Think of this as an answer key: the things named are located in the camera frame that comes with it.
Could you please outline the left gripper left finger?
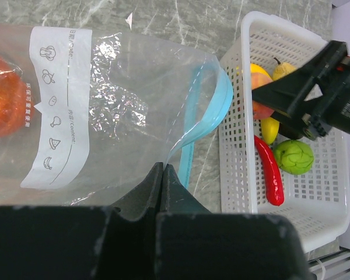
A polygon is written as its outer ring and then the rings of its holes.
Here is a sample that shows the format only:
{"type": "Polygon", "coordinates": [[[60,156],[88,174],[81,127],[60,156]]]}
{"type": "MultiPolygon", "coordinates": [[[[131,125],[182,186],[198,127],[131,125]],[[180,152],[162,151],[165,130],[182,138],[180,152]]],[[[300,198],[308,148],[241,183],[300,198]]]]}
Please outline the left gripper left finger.
{"type": "Polygon", "coordinates": [[[0,279],[154,279],[162,176],[109,206],[0,206],[0,279]]]}

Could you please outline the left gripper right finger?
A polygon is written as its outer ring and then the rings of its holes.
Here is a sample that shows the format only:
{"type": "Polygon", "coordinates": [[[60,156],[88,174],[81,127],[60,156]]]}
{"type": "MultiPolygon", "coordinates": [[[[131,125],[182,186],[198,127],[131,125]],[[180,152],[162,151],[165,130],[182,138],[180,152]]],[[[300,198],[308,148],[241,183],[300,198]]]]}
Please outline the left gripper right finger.
{"type": "Polygon", "coordinates": [[[156,216],[156,278],[311,279],[312,273],[287,218],[212,213],[168,165],[156,216]]]}

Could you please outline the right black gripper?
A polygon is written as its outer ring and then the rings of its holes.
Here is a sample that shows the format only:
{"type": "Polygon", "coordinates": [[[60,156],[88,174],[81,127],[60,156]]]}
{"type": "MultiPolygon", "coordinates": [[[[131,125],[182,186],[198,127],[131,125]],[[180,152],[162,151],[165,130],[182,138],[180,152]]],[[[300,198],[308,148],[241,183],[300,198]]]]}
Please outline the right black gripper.
{"type": "Polygon", "coordinates": [[[350,55],[347,44],[331,40],[296,71],[256,89],[269,92],[275,118],[315,140],[336,128],[350,135],[350,55]]]}

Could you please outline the yellow toy potato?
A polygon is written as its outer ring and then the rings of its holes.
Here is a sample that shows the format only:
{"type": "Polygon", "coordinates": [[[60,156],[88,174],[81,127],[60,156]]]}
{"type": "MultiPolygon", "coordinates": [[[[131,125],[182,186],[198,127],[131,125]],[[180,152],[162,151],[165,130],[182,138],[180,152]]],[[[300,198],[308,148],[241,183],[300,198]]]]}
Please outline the yellow toy potato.
{"type": "Polygon", "coordinates": [[[297,67],[293,66],[288,62],[281,62],[278,58],[274,57],[274,60],[277,62],[277,66],[275,67],[272,73],[272,80],[277,81],[278,79],[283,78],[286,75],[291,74],[292,72],[297,70],[297,67]]]}

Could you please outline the toy peach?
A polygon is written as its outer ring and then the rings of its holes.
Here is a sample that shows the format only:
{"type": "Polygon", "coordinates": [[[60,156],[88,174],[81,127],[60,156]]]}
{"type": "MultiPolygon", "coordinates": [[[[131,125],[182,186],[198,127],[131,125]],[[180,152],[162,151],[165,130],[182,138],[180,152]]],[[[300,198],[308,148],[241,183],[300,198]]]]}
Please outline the toy peach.
{"type": "Polygon", "coordinates": [[[251,74],[251,90],[252,90],[252,107],[253,107],[253,119],[262,120],[271,117],[274,113],[274,109],[267,106],[267,97],[269,92],[265,89],[259,90],[258,94],[254,91],[262,86],[265,86],[273,82],[269,75],[255,72],[251,74]]]}

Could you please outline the yellow toy banana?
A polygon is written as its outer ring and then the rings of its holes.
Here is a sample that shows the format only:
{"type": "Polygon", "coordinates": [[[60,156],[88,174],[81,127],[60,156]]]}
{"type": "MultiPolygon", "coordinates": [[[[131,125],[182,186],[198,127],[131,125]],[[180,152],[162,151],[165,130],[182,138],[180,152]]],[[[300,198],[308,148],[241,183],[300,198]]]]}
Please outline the yellow toy banana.
{"type": "MultiPolygon", "coordinates": [[[[270,75],[259,65],[250,64],[250,72],[252,90],[273,81],[270,75]]],[[[252,101],[252,105],[253,119],[260,120],[261,123],[262,138],[266,144],[271,145],[275,141],[279,131],[279,122],[271,118],[274,111],[256,101],[252,101]]]]}

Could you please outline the green toy fruit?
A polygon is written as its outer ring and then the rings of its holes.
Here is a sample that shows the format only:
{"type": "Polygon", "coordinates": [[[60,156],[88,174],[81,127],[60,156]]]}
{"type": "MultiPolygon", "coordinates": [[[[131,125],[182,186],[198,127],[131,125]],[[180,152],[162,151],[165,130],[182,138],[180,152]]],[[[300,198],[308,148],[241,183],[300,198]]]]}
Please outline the green toy fruit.
{"type": "Polygon", "coordinates": [[[286,140],[274,148],[278,167],[292,175],[307,173],[313,165],[314,154],[311,147],[298,140],[286,140]]]}

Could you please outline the red chili pepper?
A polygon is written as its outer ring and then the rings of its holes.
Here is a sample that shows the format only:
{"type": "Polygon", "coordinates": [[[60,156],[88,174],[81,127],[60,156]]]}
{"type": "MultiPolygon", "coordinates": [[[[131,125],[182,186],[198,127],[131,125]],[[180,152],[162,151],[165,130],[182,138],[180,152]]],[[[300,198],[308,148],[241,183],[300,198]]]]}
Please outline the red chili pepper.
{"type": "Polygon", "coordinates": [[[285,201],[281,173],[271,148],[258,136],[254,136],[254,146],[262,161],[266,198],[276,207],[285,201]]]}

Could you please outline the clear zip top bag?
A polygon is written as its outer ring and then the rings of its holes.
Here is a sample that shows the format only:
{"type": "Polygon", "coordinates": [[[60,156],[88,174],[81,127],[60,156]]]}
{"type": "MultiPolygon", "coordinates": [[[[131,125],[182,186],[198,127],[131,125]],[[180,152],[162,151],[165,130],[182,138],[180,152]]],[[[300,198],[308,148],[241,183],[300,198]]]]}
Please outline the clear zip top bag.
{"type": "Polygon", "coordinates": [[[24,127],[0,137],[0,205],[108,205],[157,162],[187,186],[233,97],[214,55],[141,34],[0,24],[0,58],[26,85],[24,127]]]}

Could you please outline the orange toy pumpkin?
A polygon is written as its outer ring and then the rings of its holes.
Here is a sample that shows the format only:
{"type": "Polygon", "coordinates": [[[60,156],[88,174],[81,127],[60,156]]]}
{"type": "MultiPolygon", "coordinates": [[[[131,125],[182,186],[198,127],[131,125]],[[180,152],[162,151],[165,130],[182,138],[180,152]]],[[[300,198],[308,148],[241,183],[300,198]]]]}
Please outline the orange toy pumpkin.
{"type": "Polygon", "coordinates": [[[0,58],[0,137],[25,125],[26,85],[15,67],[0,58]]]}

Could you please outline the white plastic basket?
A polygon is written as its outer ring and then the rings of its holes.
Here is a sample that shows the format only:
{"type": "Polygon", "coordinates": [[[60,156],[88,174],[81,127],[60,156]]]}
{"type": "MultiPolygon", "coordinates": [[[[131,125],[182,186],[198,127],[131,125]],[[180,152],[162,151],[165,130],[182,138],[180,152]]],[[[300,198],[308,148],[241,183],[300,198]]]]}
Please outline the white plastic basket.
{"type": "Polygon", "coordinates": [[[350,222],[350,187],[344,135],[333,129],[310,141],[314,163],[294,176],[282,172],[284,203],[266,198],[264,171],[254,147],[261,125],[252,117],[251,87],[242,74],[251,64],[272,72],[275,61],[301,67],[326,44],[319,35],[275,15],[253,11],[242,20],[240,37],[220,63],[232,86],[233,100],[219,126],[221,210],[224,213],[285,216],[296,228],[305,252],[335,240],[350,222]]]}

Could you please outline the aluminium frame rail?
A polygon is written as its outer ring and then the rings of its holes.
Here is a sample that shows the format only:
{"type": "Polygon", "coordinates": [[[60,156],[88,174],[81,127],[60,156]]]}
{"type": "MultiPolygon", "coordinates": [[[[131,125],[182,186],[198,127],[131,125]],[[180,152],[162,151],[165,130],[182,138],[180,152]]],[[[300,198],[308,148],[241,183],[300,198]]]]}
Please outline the aluminium frame rail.
{"type": "Polygon", "coordinates": [[[350,249],[309,261],[309,270],[313,279],[350,279],[350,249]]]}

